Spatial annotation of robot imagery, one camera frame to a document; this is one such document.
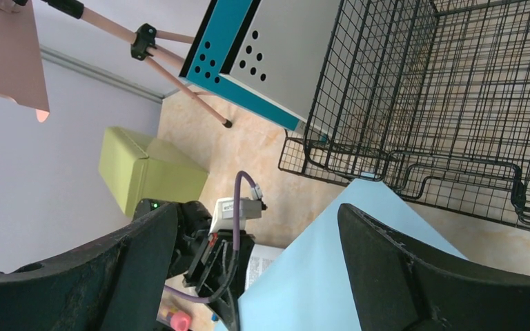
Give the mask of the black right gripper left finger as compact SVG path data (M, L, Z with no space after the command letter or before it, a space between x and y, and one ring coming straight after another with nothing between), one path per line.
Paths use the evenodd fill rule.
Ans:
M0 330L153 330L175 247L177 205L11 273Z

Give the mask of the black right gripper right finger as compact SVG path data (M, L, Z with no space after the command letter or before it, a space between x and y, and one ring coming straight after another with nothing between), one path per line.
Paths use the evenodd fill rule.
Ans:
M530 330L530 276L480 265L354 205L337 213L363 330Z

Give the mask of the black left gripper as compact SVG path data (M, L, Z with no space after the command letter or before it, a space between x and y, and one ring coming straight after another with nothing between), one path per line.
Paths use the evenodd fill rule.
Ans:
M240 231L239 251L233 250L233 231L209 232L211 215L198 201L177 205L178 228L168 277L183 275L183 285L199 297L220 297L207 306L227 330L240 330L238 299L245 292L246 271L255 246L254 236Z

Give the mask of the light blue clipboard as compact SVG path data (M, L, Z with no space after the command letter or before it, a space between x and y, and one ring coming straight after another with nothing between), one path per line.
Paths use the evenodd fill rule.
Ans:
M356 179L239 298L241 330L359 330L337 213L350 203L444 252L459 252L382 182Z

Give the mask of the grey white file folder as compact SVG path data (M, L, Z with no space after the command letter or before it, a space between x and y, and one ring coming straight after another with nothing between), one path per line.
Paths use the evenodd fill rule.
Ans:
M280 110L301 131L340 1L252 1L220 73Z

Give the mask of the teal file folder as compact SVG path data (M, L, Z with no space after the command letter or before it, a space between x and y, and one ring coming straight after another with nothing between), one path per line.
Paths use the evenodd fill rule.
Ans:
M310 118L339 1L211 1L180 75L287 130Z

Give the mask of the pink clipboard with papers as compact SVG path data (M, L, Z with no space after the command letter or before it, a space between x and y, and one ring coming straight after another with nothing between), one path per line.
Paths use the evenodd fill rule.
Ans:
M255 244L246 269L244 289L247 290L251 287L251 285L268 269L274 260L283 253L283 251L283 248Z

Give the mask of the pink capped tube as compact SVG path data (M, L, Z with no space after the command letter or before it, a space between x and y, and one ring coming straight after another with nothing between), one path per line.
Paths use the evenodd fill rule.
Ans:
M159 305L157 320L175 331L189 331L192 323L192 317L171 301Z

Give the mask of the green metal drawer box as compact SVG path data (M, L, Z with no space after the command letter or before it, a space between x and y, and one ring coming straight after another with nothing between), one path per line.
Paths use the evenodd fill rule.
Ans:
M142 199L197 200L208 178L205 168L172 143L119 126L104 131L98 171L127 217Z

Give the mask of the pink perforated board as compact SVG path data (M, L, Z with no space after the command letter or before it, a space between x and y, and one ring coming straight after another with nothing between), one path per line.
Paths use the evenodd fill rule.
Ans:
M31 1L0 1L0 97L32 108L40 123L50 115Z

